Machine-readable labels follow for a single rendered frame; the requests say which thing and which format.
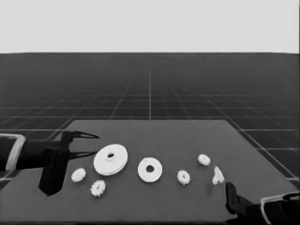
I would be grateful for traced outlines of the white round pin carrier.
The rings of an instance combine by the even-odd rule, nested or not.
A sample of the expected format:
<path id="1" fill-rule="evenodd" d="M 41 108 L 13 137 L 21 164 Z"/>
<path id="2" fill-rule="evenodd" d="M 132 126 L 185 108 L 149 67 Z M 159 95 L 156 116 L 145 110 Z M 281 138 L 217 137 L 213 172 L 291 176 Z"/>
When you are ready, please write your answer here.
<path id="1" fill-rule="evenodd" d="M 147 171 L 149 166 L 153 167 L 153 171 Z M 138 165 L 138 175 L 144 182 L 156 182 L 162 175 L 162 165 L 154 157 L 145 157 Z"/>

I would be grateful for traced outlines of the small white T-shaped piece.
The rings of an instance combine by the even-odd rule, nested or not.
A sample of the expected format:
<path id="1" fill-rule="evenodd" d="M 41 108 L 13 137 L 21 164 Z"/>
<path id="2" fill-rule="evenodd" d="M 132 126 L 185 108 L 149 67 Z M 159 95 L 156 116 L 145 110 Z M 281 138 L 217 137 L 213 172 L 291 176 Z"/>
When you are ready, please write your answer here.
<path id="1" fill-rule="evenodd" d="M 214 168 L 214 176 L 213 176 L 213 180 L 212 180 L 213 184 L 214 185 L 221 184 L 224 181 L 225 181 L 225 178 L 223 176 L 222 171 L 219 169 L 218 166 L 216 166 Z"/>

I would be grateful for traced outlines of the large thick white disc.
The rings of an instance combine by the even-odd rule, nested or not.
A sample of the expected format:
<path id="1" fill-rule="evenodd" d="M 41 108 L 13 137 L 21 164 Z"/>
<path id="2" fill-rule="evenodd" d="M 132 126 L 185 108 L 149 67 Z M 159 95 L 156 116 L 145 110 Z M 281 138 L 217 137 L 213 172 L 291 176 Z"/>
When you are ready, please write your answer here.
<path id="1" fill-rule="evenodd" d="M 128 150 L 122 144 L 109 144 L 101 148 L 95 155 L 93 165 L 100 175 L 119 173 L 128 162 Z"/>

